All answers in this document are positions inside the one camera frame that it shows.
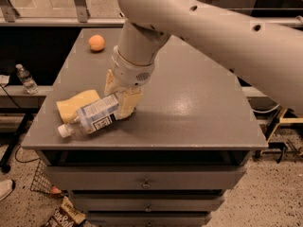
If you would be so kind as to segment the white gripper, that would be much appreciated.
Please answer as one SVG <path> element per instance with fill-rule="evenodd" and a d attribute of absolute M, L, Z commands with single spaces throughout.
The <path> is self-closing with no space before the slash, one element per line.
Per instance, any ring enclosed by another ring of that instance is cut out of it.
<path fill-rule="evenodd" d="M 117 90 L 117 84 L 121 87 L 143 86 L 151 78 L 154 70 L 154 63 L 150 65 L 135 65 L 126 61 L 118 52 L 115 46 L 111 58 L 111 69 L 107 71 L 104 95 L 108 96 Z M 125 89 L 116 93 L 118 109 L 115 112 L 116 118 L 122 120 L 129 117 L 139 103 L 143 92 L 138 89 Z"/>

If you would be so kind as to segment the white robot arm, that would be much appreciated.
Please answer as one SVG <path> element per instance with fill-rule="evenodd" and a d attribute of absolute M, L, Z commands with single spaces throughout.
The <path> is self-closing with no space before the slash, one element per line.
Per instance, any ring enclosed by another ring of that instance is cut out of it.
<path fill-rule="evenodd" d="M 303 114 L 303 33 L 197 0 L 117 0 L 126 21 L 105 93 L 147 83 L 171 35 L 231 69 L 274 102 Z"/>

